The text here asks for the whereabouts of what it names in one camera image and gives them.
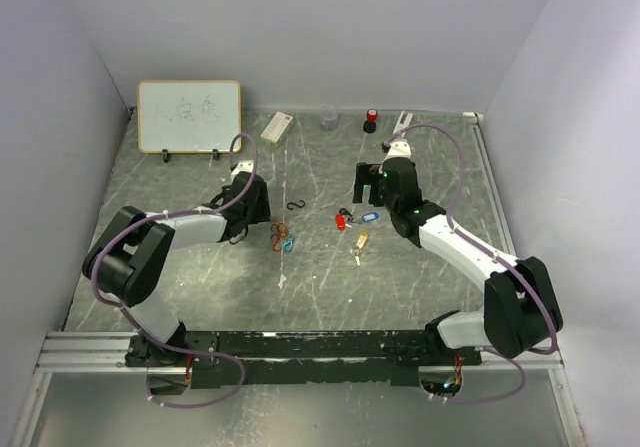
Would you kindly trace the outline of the orange carabiner clip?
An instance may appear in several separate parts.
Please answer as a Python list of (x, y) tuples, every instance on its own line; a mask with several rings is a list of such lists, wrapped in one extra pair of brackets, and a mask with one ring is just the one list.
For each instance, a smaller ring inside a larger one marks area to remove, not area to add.
[(270, 230), (273, 234), (277, 234), (281, 237), (286, 237), (289, 234), (289, 229), (284, 222), (276, 222), (272, 224)]

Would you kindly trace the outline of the red key tag with key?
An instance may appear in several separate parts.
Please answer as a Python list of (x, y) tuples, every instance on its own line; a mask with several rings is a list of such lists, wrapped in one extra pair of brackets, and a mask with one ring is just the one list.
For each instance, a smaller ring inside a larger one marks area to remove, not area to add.
[(336, 228), (339, 231), (344, 231), (347, 228), (351, 228), (352, 227), (351, 213), (345, 208), (340, 208), (338, 213), (335, 215), (335, 224), (336, 224)]

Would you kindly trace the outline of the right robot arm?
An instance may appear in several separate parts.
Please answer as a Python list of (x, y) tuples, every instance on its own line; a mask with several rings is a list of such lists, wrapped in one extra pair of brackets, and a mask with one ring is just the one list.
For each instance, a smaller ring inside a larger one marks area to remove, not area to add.
[(369, 204), (387, 210), (400, 237), (444, 259), (483, 293), (480, 310), (445, 314), (428, 325), (436, 330), (424, 341), (431, 362), (446, 364), (460, 348), (489, 347), (508, 359), (526, 351), (542, 354), (537, 345), (545, 340), (551, 352), (557, 348), (563, 318), (540, 259), (506, 254), (456, 224), (444, 208), (422, 197), (408, 158), (358, 163), (355, 204), (363, 201), (365, 188)]

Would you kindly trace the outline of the aluminium rail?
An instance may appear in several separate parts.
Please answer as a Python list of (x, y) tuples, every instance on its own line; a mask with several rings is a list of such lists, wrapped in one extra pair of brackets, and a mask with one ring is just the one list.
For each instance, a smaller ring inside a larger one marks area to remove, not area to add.
[[(424, 330), (334, 332), (194, 331), (189, 347), (221, 352), (242, 361), (271, 363), (312, 360), (395, 361), (400, 366), (436, 370), (451, 367), (459, 354), (465, 367), (506, 362), (481, 347), (447, 349)], [(187, 365), (184, 354), (162, 355), (132, 332), (54, 332), (46, 336), (36, 368), (43, 372), (174, 371)]]
[(498, 223), (498, 231), (499, 231), (500, 239), (502, 241), (502, 247), (507, 253), (516, 255), (516, 249), (515, 249), (512, 236), (510, 233), (510, 229), (507, 223), (507, 219), (503, 210), (502, 202), (499, 196), (498, 187), (495, 181), (488, 151), (486, 149), (484, 138), (482, 135), (481, 127), (484, 120), (484, 116), (482, 114), (479, 114), (476, 112), (469, 112), (469, 111), (463, 112), (462, 116), (466, 120), (469, 127), (471, 128), (475, 137), (475, 144), (477, 147), (478, 156), (481, 160), (486, 185), (490, 191), (490, 203), (494, 212), (494, 216)]

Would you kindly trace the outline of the white rectangular device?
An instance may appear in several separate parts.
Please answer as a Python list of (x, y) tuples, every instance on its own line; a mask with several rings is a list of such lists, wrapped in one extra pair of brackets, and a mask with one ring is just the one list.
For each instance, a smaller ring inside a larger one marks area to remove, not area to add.
[(396, 124), (394, 126), (393, 134), (396, 134), (402, 131), (403, 129), (409, 127), (412, 123), (412, 120), (413, 120), (412, 112), (405, 111), (405, 110), (401, 111), (397, 118)]

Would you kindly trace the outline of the blue white key tag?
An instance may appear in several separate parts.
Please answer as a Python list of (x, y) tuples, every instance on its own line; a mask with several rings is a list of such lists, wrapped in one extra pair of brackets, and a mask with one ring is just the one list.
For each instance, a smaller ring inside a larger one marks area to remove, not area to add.
[(376, 220), (379, 219), (379, 214), (375, 211), (373, 212), (367, 212), (365, 214), (362, 214), (361, 216), (354, 216), (351, 219), (352, 223), (371, 223), (374, 222)]

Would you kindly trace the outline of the clear plastic cup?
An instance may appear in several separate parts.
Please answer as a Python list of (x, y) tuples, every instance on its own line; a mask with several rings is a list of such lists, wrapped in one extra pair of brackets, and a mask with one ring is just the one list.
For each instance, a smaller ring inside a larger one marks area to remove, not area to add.
[(321, 125), (328, 131), (333, 131), (337, 128), (339, 122), (339, 114), (337, 110), (332, 106), (323, 106), (320, 109)]

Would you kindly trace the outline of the red black stamp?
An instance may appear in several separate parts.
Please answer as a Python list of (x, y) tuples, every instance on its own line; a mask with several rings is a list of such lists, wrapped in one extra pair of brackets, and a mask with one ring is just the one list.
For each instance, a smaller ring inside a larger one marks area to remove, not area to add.
[(366, 118), (363, 122), (363, 131), (367, 134), (374, 133), (377, 129), (377, 119), (379, 112), (376, 109), (368, 109), (366, 112)]

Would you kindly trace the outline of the white red cardboard box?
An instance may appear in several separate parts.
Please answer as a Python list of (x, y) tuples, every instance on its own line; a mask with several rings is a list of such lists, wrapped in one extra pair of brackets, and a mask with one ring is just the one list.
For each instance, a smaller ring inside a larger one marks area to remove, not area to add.
[(293, 116), (276, 112), (263, 129), (260, 138), (273, 147), (277, 147), (286, 136), (293, 122)]

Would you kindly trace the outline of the red carabiner clip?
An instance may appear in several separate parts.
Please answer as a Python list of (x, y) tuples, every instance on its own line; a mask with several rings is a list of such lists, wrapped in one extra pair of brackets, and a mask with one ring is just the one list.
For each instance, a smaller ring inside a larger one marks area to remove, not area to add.
[(281, 252), (285, 236), (279, 233), (274, 233), (271, 235), (271, 247), (274, 252)]

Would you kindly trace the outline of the yellow key tag with key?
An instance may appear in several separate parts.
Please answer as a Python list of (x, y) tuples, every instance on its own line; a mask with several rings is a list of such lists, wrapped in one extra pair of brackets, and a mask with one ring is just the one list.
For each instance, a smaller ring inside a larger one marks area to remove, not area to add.
[(354, 260), (357, 266), (361, 265), (360, 257), (361, 257), (362, 251), (367, 245), (368, 240), (369, 240), (369, 234), (367, 232), (361, 232), (358, 235), (354, 245), (351, 248), (351, 254), (354, 257)]

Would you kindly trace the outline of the black S-hook carabiner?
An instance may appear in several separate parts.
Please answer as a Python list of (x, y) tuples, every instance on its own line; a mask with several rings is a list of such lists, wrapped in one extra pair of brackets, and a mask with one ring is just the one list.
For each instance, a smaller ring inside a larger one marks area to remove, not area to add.
[(305, 206), (306, 206), (306, 202), (303, 199), (299, 199), (297, 201), (289, 201), (286, 204), (286, 209), (287, 210), (303, 209)]

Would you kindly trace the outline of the white whiteboard wooden frame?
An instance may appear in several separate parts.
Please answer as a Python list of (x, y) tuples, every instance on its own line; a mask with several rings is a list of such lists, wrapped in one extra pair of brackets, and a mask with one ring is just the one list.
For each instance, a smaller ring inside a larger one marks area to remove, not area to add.
[(138, 148), (146, 154), (237, 153), (241, 86), (235, 80), (143, 80)]

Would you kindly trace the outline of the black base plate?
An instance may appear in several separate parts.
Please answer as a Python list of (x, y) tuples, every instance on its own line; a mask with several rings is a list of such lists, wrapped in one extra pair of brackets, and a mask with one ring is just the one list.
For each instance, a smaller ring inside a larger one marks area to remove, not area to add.
[(414, 387), (422, 368), (452, 368), (457, 360), (478, 366), (473, 347), (450, 349), (432, 328), (370, 331), (186, 331), (180, 339), (203, 357), (171, 352), (140, 335), (125, 354), (125, 365), (138, 368), (188, 367), (195, 389), (233, 386), (239, 367), (217, 353), (239, 359), (246, 385), (388, 382)]

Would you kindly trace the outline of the right side aluminium rail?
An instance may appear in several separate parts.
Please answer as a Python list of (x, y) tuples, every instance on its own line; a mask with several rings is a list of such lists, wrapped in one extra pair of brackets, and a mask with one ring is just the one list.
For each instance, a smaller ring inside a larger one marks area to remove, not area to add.
[(499, 231), (500, 239), (502, 241), (502, 247), (507, 253), (516, 255), (516, 249), (515, 249), (512, 236), (510, 233), (510, 229), (507, 223), (507, 219), (503, 210), (502, 202), (499, 196), (498, 187), (495, 181), (488, 151), (486, 149), (484, 138), (482, 135), (481, 127), (484, 120), (484, 116), (482, 114), (479, 114), (476, 112), (469, 112), (469, 111), (463, 112), (462, 116), (466, 120), (469, 127), (471, 128), (475, 137), (475, 144), (477, 147), (478, 156), (481, 160), (486, 185), (490, 191), (490, 203), (494, 212), (494, 216), (498, 223), (498, 231)]

